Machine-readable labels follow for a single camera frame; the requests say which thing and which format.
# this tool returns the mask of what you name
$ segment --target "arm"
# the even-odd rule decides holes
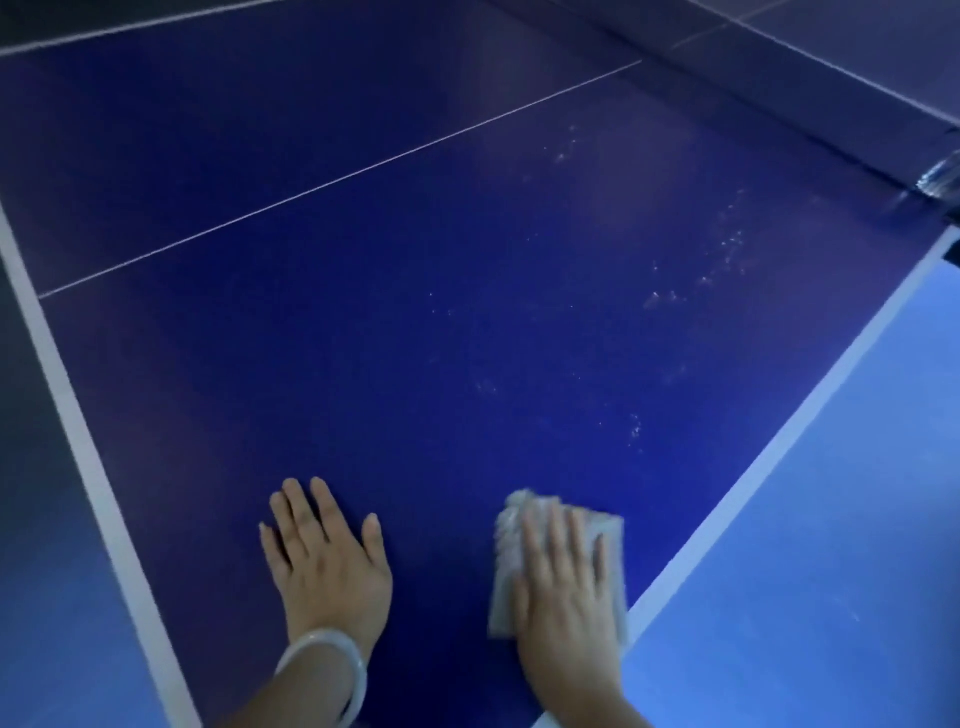
[[[376,516],[367,516],[357,541],[326,483],[310,489],[320,512],[310,509],[300,484],[283,481],[270,497],[283,550],[272,528],[260,524],[260,542],[287,618],[290,644],[315,629],[350,637],[365,663],[387,625],[393,577]],[[353,692],[353,672],[336,647],[307,647],[222,728],[333,728]]]
[[[587,557],[583,514],[555,504],[547,548],[532,513],[523,517],[524,572],[514,583],[516,643],[527,682],[563,728],[650,728],[620,687],[620,656],[597,539]]]
[[[352,690],[353,671],[338,649],[326,644],[308,647],[224,728],[333,728]]]

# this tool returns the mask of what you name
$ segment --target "wrist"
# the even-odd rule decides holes
[[[571,691],[562,704],[549,712],[563,728],[594,728],[607,722],[626,701],[618,686],[597,686]]]

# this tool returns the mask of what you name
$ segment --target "floor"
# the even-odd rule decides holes
[[[132,625],[3,283],[3,340],[15,343],[17,356],[4,362],[3,381],[13,386],[0,397],[4,440],[15,446],[0,477],[13,546],[5,544],[0,579],[17,598],[0,619],[0,644],[13,655],[0,708],[17,728],[160,725]],[[628,693],[658,725],[946,724],[957,665],[937,639],[955,634],[945,605],[956,597],[947,525],[957,439],[948,405],[957,393],[948,372],[960,353],[948,322],[960,313],[958,288],[953,268],[935,270],[628,657]],[[865,471],[866,462],[876,464]],[[883,508],[865,512],[871,501],[848,485],[863,481],[884,489]],[[900,523],[904,512],[923,528]],[[914,598],[892,599],[904,583]],[[33,648],[52,631],[67,645],[53,668]],[[876,682],[886,703],[871,699]],[[691,701],[693,693],[703,699]]]

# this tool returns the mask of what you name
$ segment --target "white edge line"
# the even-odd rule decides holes
[[[191,20],[195,17],[204,17],[205,15],[216,15],[221,12],[230,12],[230,11],[239,11],[244,10],[245,8],[252,8],[257,5],[267,5],[268,3],[278,3],[281,0],[247,0],[243,3],[235,3],[234,5],[222,5],[216,8],[207,8],[201,11],[193,12],[182,12],[179,15],[166,15],[164,17],[156,17],[150,20],[141,20],[135,23],[127,23],[126,25],[118,25],[113,28],[103,28],[97,31],[87,31],[86,33],[76,33],[70,36],[62,36],[49,38],[47,40],[38,40],[33,43],[22,43],[21,45],[12,45],[7,48],[0,48],[0,58],[5,58],[6,56],[16,56],[21,53],[30,53],[31,51],[37,51],[42,48],[52,48],[58,45],[66,45],[67,43],[76,43],[80,40],[89,40],[94,37],[102,36],[114,36],[118,33],[125,33],[126,31],[136,31],[141,28],[152,28],[155,25],[166,25],[167,23],[177,23],[181,20]]]
[[[167,718],[175,728],[201,728],[177,655],[163,626],[147,577],[133,548],[107,472],[86,426],[77,396],[70,384],[43,308],[16,246],[7,216],[0,205],[0,260],[33,340],[40,367],[60,415],[60,422],[80,471],[86,496],[107,547],[120,591],[127,602],[140,646],[154,678]]]
[[[693,532],[677,555],[666,565],[660,575],[647,588],[647,591],[631,608],[627,619],[627,645],[621,654],[636,643],[647,627],[653,623],[667,602],[673,598],[687,577],[693,573],[711,548],[720,540],[733,520],[754,496],[767,477],[774,471],[787,452],[800,440],[806,429],[820,414],[827,402],[836,394],[851,375],[860,359],[871,349],[883,331],[897,317],[903,305],[909,301],[921,283],[943,258],[950,246],[960,241],[960,230],[947,228],[934,243],[930,252],[917,263],[897,290],[876,313],[836,363],[820,380],[820,383],[807,395],[803,404],[786,421],[780,431],[767,444],[747,471],[733,484],[733,487],[717,503],[710,515]],[[549,714],[543,714],[534,728],[557,728]]]
[[[175,243],[170,243],[169,245],[165,245],[162,248],[157,248],[156,250],[150,251],[149,253],[138,255],[137,257],[131,258],[130,260],[125,260],[122,263],[117,263],[116,265],[110,266],[109,268],[105,268],[102,271],[97,271],[96,273],[92,273],[89,276],[85,276],[84,278],[66,283],[65,285],[62,285],[59,288],[54,288],[50,291],[46,291],[45,293],[41,293],[39,297],[41,299],[45,299],[49,296],[54,296],[58,293],[62,293],[63,291],[73,288],[74,286],[80,285],[81,283],[86,283],[90,280],[97,279],[100,276],[105,276],[107,273],[113,273],[114,271],[118,271],[121,268],[126,268],[128,265],[133,265],[134,263],[138,263],[141,260],[146,260],[148,257],[153,257],[154,255],[159,255],[160,253],[165,253],[169,250],[173,250],[174,248],[177,248],[183,245],[184,243],[189,243],[190,241],[196,240],[199,237],[204,237],[205,235],[209,235],[212,232],[216,232],[216,231],[222,230],[223,228],[228,228],[231,225],[236,225],[239,222],[243,222],[244,220],[247,220],[253,217],[254,215],[259,215],[260,213],[267,212],[269,210],[274,209],[275,207],[280,207],[281,205],[292,203],[301,197],[312,195],[314,192],[319,192],[320,190],[326,189],[327,187],[330,187],[334,184],[345,182],[346,180],[349,180],[352,177],[356,177],[357,175],[362,175],[365,172],[370,172],[371,170],[376,169],[377,167],[382,167],[384,164],[390,164],[391,162],[397,161],[398,159],[409,157],[410,155],[413,155],[417,152],[421,152],[424,149],[427,149],[436,144],[445,142],[448,139],[452,139],[455,136],[460,136],[461,134],[472,132],[474,129],[479,129],[480,127],[484,127],[488,124],[493,123],[494,121],[499,121],[500,119],[506,118],[507,116],[511,116],[512,114],[518,113],[519,111],[524,111],[526,109],[529,109],[530,107],[534,107],[537,104],[542,104],[544,101],[549,101],[550,99],[555,99],[558,96],[563,96],[565,93],[569,93],[570,91],[575,91],[578,88],[583,88],[585,85],[590,85],[590,84],[596,83],[597,81],[602,81],[603,79],[609,78],[610,76],[614,76],[617,73],[620,73],[621,71],[625,71],[628,68],[632,68],[633,66],[638,65],[639,63],[643,63],[643,59],[627,63],[626,65],[621,65],[619,68],[615,68],[613,71],[608,71],[607,73],[604,73],[600,76],[596,76],[592,79],[587,79],[586,81],[580,82],[579,84],[572,85],[570,88],[564,88],[563,90],[557,91],[556,93],[551,93],[549,96],[544,96],[542,99],[538,99],[537,101],[532,101],[529,104],[525,104],[522,107],[511,109],[510,111],[505,111],[504,113],[501,113],[498,116],[494,116],[493,118],[486,119],[485,121],[481,121],[477,124],[474,124],[471,127],[466,127],[465,129],[461,129],[459,132],[450,133],[447,136],[441,136],[439,139],[428,141],[426,144],[421,144],[419,147],[415,147],[414,149],[407,150],[406,152],[402,152],[401,154],[398,154],[394,157],[383,159],[377,162],[376,164],[371,164],[369,167],[358,169],[356,172],[350,172],[348,175],[339,177],[336,180],[331,180],[330,182],[324,182],[323,184],[318,184],[316,187],[311,187],[310,189],[304,190],[303,192],[293,195],[292,197],[288,197],[284,200],[280,200],[279,202],[275,202],[272,205],[267,205],[266,207],[261,207],[260,209],[256,209],[253,212],[248,212],[246,215],[241,215],[240,217],[233,218],[232,220],[227,220],[225,223],[221,223],[220,225],[214,228],[210,228],[208,230],[198,232],[194,235],[190,235],[189,237],[184,237],[182,240],[178,240]]]
[[[705,5],[703,2],[700,2],[700,0],[687,0],[687,2],[690,3],[691,5],[696,5],[698,8],[702,8],[705,11],[712,12],[715,15],[726,18],[733,25],[738,25],[741,28],[744,28],[750,31],[751,33],[756,33],[758,36],[763,36],[767,38],[767,40],[772,40],[777,45],[782,45],[784,48],[789,48],[791,51],[794,51],[795,53],[799,53],[801,56],[805,56],[806,58],[809,58],[812,61],[816,61],[821,65],[825,65],[827,68],[832,68],[834,71],[842,73],[844,76],[849,76],[855,81],[859,81],[860,83],[865,84],[876,91],[885,93],[888,96],[893,96],[898,101],[902,101],[905,104],[908,104],[909,106],[913,107],[914,109],[918,109],[922,111],[928,116],[932,116],[935,119],[938,119],[946,124],[950,124],[951,126],[960,127],[960,118],[956,118],[946,113],[945,111],[941,111],[940,109],[935,109],[934,107],[930,107],[927,104],[917,101],[916,99],[911,99],[909,96],[904,96],[901,93],[897,93],[892,88],[888,88],[887,86],[880,85],[877,82],[864,78],[863,76],[853,73],[852,71],[849,71],[846,68],[843,68],[842,66],[836,65],[835,63],[831,63],[830,61],[825,61],[824,59],[818,58],[814,56],[812,53],[805,51],[803,48],[796,46],[793,43],[788,43],[785,40],[782,40],[770,33],[766,33],[765,31],[762,31],[756,26],[753,26],[747,22],[747,20],[752,20],[758,17],[759,15],[763,15],[765,12],[770,11],[773,8],[778,8],[779,6],[784,5],[786,0],[784,2],[772,3],[771,5],[760,8],[759,10],[756,10],[756,11],[745,13],[744,15],[741,15],[739,17],[729,17],[728,15],[724,15],[722,12],[719,12],[715,8],[711,8],[709,5]]]

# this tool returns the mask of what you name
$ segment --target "table tennis table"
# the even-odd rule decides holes
[[[257,524],[315,474],[396,576],[362,721],[534,723],[486,635],[504,498],[625,517],[635,641],[957,239],[518,7],[284,0],[0,58],[0,254],[174,726],[276,666]]]

